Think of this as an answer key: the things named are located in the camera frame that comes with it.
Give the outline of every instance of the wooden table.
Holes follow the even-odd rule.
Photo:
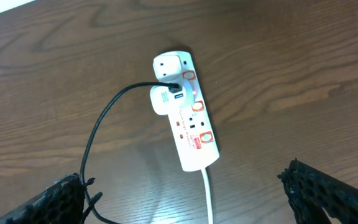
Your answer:
[[[216,223],[294,223],[276,175],[296,157],[358,188],[358,1],[37,0],[0,14],[0,216],[79,172],[106,103],[180,47],[221,152]],[[117,222],[207,221],[201,173],[181,170],[149,88],[106,116],[86,177]]]

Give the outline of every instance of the wood grain pattern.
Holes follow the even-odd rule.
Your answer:
[[[0,215],[78,172],[105,104],[181,46],[221,150],[216,223],[294,223],[275,175],[295,157],[358,188],[358,1],[38,0],[0,14]],[[205,223],[201,174],[181,171],[148,91],[126,94],[96,135],[98,209]]]

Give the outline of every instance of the white plug adapter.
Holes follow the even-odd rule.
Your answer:
[[[182,87],[175,93],[163,86],[150,91],[154,111],[169,117],[182,169],[205,169],[219,158],[219,152],[191,55],[183,51],[161,54],[154,58],[153,68],[160,82]]]

